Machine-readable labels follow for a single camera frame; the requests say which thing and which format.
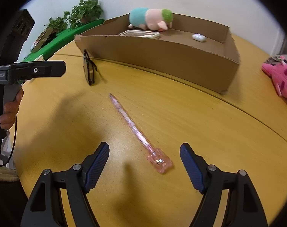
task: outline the black gripper frame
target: black gripper frame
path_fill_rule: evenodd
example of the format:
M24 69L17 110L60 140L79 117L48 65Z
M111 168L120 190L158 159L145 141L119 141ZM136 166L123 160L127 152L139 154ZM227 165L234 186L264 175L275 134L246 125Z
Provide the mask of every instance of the black gripper frame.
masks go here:
M205 187L190 227L213 226L224 189L228 189L229 194L221 227L268 227L261 201L246 171L223 172L214 165L208 165L188 143L182 146L201 171Z
M99 152L109 146L102 142L94 154L81 165L53 173L45 169L37 180L23 213L21 227L68 227L60 189L66 189L73 219L77 227L99 227L86 197L85 177Z

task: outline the finger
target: finger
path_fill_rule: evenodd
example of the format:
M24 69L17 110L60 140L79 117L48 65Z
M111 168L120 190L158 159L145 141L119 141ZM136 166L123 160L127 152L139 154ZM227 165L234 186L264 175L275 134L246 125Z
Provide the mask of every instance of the finger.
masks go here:
M4 130L9 130L13 126L14 122L11 122L9 124L2 124L1 128Z
M16 114L14 113L5 113L0 116L0 123L1 124L10 124L12 122L15 122L15 116Z
M17 113L19 103L17 101L8 102L4 105L4 113Z
M23 89L20 89L20 91L16 95L15 101L8 102L4 105L4 113L15 113L15 112L17 113L22 98L23 98Z
M20 89L20 91L16 95L16 101L20 103L22 98L23 98L23 89Z

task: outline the plant pot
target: plant pot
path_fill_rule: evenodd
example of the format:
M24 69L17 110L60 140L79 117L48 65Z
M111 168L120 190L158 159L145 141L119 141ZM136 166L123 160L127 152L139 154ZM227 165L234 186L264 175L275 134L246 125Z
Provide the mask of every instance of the plant pot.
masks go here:
M82 24L87 24L87 23L89 23L91 21L91 19L90 19L90 17L89 16L83 16L81 19L80 19L80 22L82 23Z

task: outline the potted plant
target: potted plant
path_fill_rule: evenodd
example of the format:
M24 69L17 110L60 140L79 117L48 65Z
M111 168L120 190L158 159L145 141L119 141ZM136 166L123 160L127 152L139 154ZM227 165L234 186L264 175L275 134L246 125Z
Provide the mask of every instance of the potted plant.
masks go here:
M74 29L81 24L99 19L102 13L103 10L98 4L98 0L80 0L79 4L72 8L71 13L64 12L64 18L69 15L68 21L71 28Z
M64 18L61 17L57 17L56 19L50 18L49 23L45 26L47 26L47 28L52 28L55 33L59 33L67 29L67 23L64 21Z

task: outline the stuffed toy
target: stuffed toy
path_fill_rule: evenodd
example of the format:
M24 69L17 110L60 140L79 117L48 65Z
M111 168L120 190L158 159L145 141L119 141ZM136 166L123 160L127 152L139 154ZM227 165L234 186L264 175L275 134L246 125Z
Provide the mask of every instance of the stuffed toy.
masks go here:
M135 8L129 16L129 28L139 27L143 30L165 31L172 27L173 14L168 9Z
M275 65L262 64L262 70L272 78L278 96L287 98L287 61L280 59Z

